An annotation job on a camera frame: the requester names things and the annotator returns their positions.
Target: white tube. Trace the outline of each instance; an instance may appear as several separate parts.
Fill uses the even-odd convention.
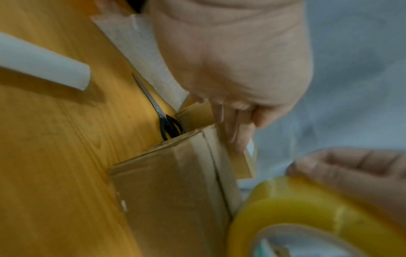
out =
[[[0,67],[85,90],[90,68],[55,52],[0,32]]]

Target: scissors blade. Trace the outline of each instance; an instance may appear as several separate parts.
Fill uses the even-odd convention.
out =
[[[154,107],[154,109],[156,110],[156,112],[158,113],[159,116],[162,116],[163,118],[166,117],[164,111],[162,111],[161,107],[159,107],[159,105],[157,104],[157,102],[154,100],[154,98],[151,96],[151,94],[148,92],[147,88],[144,86],[144,84],[134,75],[132,74],[132,76],[134,77],[135,81],[137,82],[137,84],[140,86],[140,88],[142,89],[142,91],[144,92],[144,94],[147,96],[148,100],[151,102],[152,106]]]

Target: scissors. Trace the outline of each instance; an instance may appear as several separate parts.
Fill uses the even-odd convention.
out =
[[[166,136],[165,132],[167,132],[171,138],[175,138],[181,134],[184,134],[185,132],[183,131],[181,123],[177,119],[172,118],[171,116],[165,114],[164,111],[162,111],[162,109],[156,103],[156,101],[152,98],[151,94],[149,94],[147,88],[145,88],[143,83],[134,74],[132,74],[132,76],[134,77],[135,81],[140,86],[140,88],[143,90],[143,92],[147,96],[148,100],[151,102],[155,111],[158,113],[159,126],[160,126],[160,130],[161,130],[162,138],[165,141],[168,140],[168,137]]]

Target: adhesive tape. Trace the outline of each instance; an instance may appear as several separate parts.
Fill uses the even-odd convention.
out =
[[[229,229],[228,256],[253,256],[261,236],[278,233],[323,238],[350,256],[406,256],[405,233],[386,218],[300,178],[255,187]]]

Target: cardboard box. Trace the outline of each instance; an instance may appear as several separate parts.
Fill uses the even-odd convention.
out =
[[[143,257],[225,256],[241,194],[214,126],[166,141],[109,174]]]
[[[178,112],[176,117],[186,132],[214,124],[211,106],[208,101],[192,104]],[[245,150],[243,154],[235,152],[233,145],[227,144],[226,148],[236,179],[244,180],[255,178],[257,149],[254,142],[252,140],[250,141],[247,150]]]

